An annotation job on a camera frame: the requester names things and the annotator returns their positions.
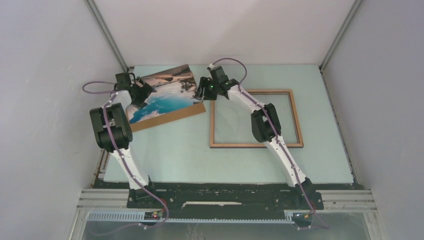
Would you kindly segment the landscape photo print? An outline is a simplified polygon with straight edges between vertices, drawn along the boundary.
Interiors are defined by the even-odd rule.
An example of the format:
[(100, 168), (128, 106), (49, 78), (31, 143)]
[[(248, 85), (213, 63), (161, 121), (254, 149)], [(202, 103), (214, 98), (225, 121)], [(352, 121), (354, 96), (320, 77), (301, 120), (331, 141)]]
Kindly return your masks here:
[(187, 64), (137, 76), (135, 83), (144, 92), (127, 107), (130, 124), (141, 123), (203, 102), (195, 97), (198, 86)]

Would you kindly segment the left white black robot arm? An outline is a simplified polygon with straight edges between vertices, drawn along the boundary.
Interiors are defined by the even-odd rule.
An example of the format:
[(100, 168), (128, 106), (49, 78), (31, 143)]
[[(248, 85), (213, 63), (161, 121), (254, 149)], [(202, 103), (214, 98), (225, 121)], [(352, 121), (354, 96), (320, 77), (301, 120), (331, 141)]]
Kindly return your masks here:
[(147, 106), (146, 99), (154, 88), (132, 72), (117, 73), (116, 83), (106, 103), (90, 110), (90, 120), (97, 145), (110, 153), (119, 163), (129, 183), (129, 196), (145, 208), (158, 202), (154, 183), (142, 169), (131, 150), (133, 132), (126, 110)]

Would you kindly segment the wooden picture frame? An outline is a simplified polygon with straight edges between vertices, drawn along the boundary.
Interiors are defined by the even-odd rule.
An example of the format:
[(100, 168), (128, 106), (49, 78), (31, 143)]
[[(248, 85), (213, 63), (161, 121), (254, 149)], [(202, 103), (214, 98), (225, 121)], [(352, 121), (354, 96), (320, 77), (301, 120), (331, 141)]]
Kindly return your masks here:
[[(261, 94), (262, 92), (268, 94), (268, 93), (285, 93), (286, 91), (288, 91), (293, 97), (294, 97), (294, 93), (291, 89), (248, 89), (247, 92), (248, 93), (259, 93)], [(212, 117), (214, 116), (214, 106), (215, 106), (215, 101), (211, 101), (210, 102), (210, 127), (209, 127), (209, 147), (210, 148), (221, 148), (221, 149), (237, 149), (237, 148), (241, 148), (241, 149), (259, 149), (259, 148), (264, 148), (265, 145), (262, 144), (262, 146), (258, 146), (258, 145), (254, 145), (254, 144), (246, 144), (243, 147), (240, 147), (238, 144), (229, 144), (229, 145), (224, 145), (224, 144), (214, 144), (214, 120), (212, 119)], [(297, 112), (296, 109), (296, 103), (295, 103), (295, 98), (294, 98), (294, 104), (295, 106), (293, 107), (293, 110), (295, 112)], [(300, 122), (299, 122), (299, 117), (298, 117), (298, 113), (297, 113), (297, 124), (300, 126)], [(303, 140), (303, 147), (296, 147), (294, 145), (287, 145), (288, 148), (303, 148), (304, 147), (304, 140)]]

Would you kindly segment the brown cardboard backing board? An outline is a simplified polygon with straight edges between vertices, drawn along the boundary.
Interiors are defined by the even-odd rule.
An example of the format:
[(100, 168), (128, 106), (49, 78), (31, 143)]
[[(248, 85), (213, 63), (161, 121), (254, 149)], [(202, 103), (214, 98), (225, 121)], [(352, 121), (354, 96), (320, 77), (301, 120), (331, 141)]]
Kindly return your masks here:
[(145, 103), (141, 109), (131, 104), (124, 112), (130, 122), (131, 130), (137, 132), (205, 113), (206, 108), (203, 103), (196, 103), (179, 109), (172, 106), (160, 107), (156, 104)]

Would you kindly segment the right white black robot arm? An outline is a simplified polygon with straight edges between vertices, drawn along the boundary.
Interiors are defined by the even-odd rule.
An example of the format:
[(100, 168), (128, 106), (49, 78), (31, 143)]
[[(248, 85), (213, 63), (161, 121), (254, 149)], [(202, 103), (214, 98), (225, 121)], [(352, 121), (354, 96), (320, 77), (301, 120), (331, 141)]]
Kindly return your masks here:
[(291, 204), (297, 209), (304, 209), (316, 193), (312, 181), (303, 173), (290, 153), (282, 136), (281, 124), (275, 106), (264, 104), (254, 98), (241, 83), (230, 79), (222, 66), (210, 64), (208, 77), (201, 77), (195, 97), (203, 101), (215, 101), (218, 96), (247, 109), (250, 113), (251, 131), (255, 140), (264, 144), (282, 163), (290, 186)]

